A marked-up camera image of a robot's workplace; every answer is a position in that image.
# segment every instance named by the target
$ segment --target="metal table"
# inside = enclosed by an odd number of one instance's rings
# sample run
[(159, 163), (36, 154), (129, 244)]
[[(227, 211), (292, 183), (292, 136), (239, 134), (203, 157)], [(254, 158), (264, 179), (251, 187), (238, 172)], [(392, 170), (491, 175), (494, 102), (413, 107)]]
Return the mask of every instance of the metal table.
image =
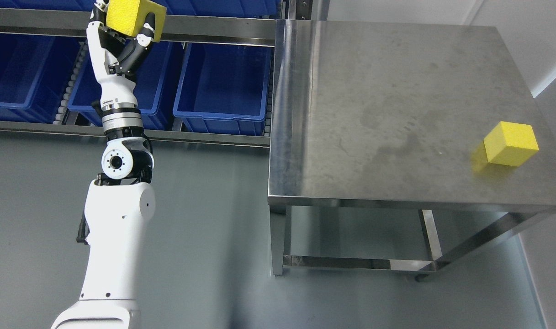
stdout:
[[(556, 213), (556, 141), (494, 27), (278, 21), (268, 202), (272, 271), (413, 271), (422, 279)], [(540, 151), (488, 164), (499, 121)], [(290, 254), (290, 207), (420, 209), (428, 260)], [(442, 252), (434, 209), (505, 216)]]

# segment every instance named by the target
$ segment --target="table top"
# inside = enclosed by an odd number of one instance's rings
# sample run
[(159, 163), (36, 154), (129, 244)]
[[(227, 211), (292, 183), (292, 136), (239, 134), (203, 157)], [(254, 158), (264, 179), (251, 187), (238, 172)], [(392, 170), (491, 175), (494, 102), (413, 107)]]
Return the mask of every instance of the table top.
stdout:
[[(556, 212), (556, 140), (494, 27), (279, 21), (269, 204)], [(499, 123), (540, 151), (488, 164)]]

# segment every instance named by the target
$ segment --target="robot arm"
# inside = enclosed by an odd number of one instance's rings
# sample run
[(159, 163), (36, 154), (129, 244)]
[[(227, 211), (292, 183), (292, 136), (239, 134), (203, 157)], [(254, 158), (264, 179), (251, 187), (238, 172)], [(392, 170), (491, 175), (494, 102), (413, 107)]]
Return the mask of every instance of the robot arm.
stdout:
[[(77, 237), (77, 242), (90, 246), (89, 261), (79, 301), (57, 317), (52, 329), (131, 329), (140, 323), (136, 272), (146, 226), (155, 211), (150, 185), (154, 158), (133, 90), (136, 70), (152, 47), (155, 16), (149, 13), (140, 33), (125, 44), (105, 25), (107, 10), (108, 0), (96, 0), (86, 29), (102, 90), (101, 99), (92, 105), (107, 137), (103, 172), (90, 183)], [(123, 184), (130, 179), (134, 181)]]

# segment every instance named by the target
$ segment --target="blue plastic crate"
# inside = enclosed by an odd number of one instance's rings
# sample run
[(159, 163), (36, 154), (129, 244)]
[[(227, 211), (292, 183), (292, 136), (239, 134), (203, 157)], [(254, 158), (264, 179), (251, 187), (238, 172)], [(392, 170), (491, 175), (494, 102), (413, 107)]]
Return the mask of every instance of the blue plastic crate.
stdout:
[(78, 51), (75, 38), (0, 34), (0, 120), (51, 123)]
[[(180, 77), (182, 44), (159, 42), (138, 69), (138, 83), (134, 95), (142, 113), (145, 129), (167, 129), (172, 121), (172, 106)], [(95, 80), (90, 58), (87, 55), (67, 107), (80, 112), (94, 125), (101, 125), (101, 118), (90, 104), (101, 97), (101, 86)]]
[[(280, 0), (154, 0), (172, 15), (256, 17), (273, 15)], [(0, 0), (0, 8), (90, 11), (95, 0)]]
[(189, 44), (174, 116), (196, 133), (263, 134), (271, 48)]

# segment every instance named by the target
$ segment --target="yellow foam block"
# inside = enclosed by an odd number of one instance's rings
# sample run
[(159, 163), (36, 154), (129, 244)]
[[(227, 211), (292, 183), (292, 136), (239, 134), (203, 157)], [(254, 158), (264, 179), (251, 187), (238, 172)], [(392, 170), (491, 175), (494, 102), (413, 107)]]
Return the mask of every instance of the yellow foam block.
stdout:
[(539, 150), (531, 125), (501, 121), (483, 140), (487, 160), (519, 167)]
[(164, 27), (166, 7), (150, 0), (109, 1), (106, 24), (115, 31), (134, 37), (142, 29), (149, 12), (156, 15), (154, 42), (159, 42)]

